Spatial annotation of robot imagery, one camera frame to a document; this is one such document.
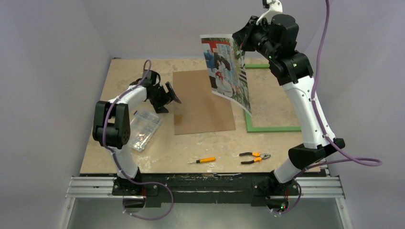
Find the colourful printed photo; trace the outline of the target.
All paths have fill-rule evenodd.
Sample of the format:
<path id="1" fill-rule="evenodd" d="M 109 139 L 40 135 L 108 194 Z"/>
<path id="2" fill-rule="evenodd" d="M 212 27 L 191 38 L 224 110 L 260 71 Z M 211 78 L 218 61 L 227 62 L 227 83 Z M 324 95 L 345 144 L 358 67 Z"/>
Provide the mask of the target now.
<path id="1" fill-rule="evenodd" d="M 212 93 L 236 103 L 251 115 L 245 52 L 230 34 L 200 35 Z"/>

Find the brown fibreboard backing panel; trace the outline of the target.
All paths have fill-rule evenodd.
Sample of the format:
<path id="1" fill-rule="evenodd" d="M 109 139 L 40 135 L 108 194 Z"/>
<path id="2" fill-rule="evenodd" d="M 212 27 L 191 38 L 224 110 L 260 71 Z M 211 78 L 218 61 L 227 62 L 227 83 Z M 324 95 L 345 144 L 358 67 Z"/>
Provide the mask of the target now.
<path id="1" fill-rule="evenodd" d="M 235 130 L 231 102 L 212 93 L 207 70 L 173 72 L 174 134 L 187 135 Z"/>

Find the orange handle screwdriver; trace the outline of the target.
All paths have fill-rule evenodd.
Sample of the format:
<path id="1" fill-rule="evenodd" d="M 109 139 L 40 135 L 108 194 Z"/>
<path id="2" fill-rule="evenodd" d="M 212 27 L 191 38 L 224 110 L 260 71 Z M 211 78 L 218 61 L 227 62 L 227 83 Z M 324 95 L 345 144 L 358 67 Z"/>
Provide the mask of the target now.
<path id="1" fill-rule="evenodd" d="M 188 162 L 188 164 L 193 164 L 193 163 L 196 163 L 196 164 L 210 163 L 210 162 L 214 162 L 215 160 L 216 160 L 215 157 L 208 157 L 208 158 L 202 158 L 202 159 L 198 159 L 198 160 L 194 160 L 194 161 Z"/>

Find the green picture frame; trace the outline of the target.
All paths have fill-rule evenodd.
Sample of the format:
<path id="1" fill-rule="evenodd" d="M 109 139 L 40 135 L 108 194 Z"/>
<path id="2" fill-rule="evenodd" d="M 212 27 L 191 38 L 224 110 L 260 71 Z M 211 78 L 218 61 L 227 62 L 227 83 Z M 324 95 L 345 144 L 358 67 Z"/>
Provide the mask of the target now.
<path id="1" fill-rule="evenodd" d="M 247 64 L 246 69 L 268 69 L 268 64 Z M 245 126 L 248 133 L 291 133 L 300 132 L 300 126 L 267 126 L 267 127 L 254 127 L 252 124 L 251 116 L 245 112 Z"/>

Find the orange black pliers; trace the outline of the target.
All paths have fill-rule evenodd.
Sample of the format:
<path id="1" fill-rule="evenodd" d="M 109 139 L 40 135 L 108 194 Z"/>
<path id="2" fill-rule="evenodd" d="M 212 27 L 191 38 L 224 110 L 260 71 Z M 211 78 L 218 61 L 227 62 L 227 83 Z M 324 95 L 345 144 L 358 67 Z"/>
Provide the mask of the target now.
<path id="1" fill-rule="evenodd" d="M 254 159 L 249 160 L 249 161 L 242 161 L 241 164 L 242 165 L 248 165 L 248 164 L 253 164 L 255 162 L 259 162 L 265 159 L 268 159 L 271 157 L 270 154 L 261 154 L 258 152 L 244 152 L 244 153 L 240 153 L 239 156 L 253 156 Z"/>

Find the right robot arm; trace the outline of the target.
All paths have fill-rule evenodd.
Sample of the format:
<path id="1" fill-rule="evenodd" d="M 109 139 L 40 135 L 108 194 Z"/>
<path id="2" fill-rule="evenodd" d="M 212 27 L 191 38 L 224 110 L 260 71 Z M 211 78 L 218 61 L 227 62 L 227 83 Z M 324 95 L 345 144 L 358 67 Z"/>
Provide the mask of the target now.
<path id="1" fill-rule="evenodd" d="M 333 132 L 323 134 L 317 118 L 326 124 L 323 110 L 312 103 L 313 70 L 308 57 L 296 50 L 299 26 L 290 15 L 277 14 L 270 21 L 251 16 L 232 37 L 241 50 L 258 52 L 269 62 L 269 69 L 291 101 L 299 120 L 303 143 L 289 149 L 288 159 L 270 173 L 268 188 L 280 194 L 305 168 L 344 148 L 345 142 Z"/>

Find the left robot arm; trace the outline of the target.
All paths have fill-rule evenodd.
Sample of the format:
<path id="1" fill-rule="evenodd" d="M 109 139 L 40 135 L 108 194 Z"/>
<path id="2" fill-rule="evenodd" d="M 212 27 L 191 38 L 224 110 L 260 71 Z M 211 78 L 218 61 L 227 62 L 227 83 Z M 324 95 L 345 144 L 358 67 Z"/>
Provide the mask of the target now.
<path id="1" fill-rule="evenodd" d="M 142 190 L 140 170 L 126 146 L 130 140 L 129 113 L 138 104 L 148 100 L 158 114 L 168 113 L 165 107 L 171 102 L 180 103 L 169 82 L 160 84 L 156 71 L 144 70 L 143 77 L 132 82 L 122 94 L 108 101 L 98 101 L 92 128 L 92 137 L 112 156 L 119 178 L 125 178 L 124 189 L 130 195 Z"/>

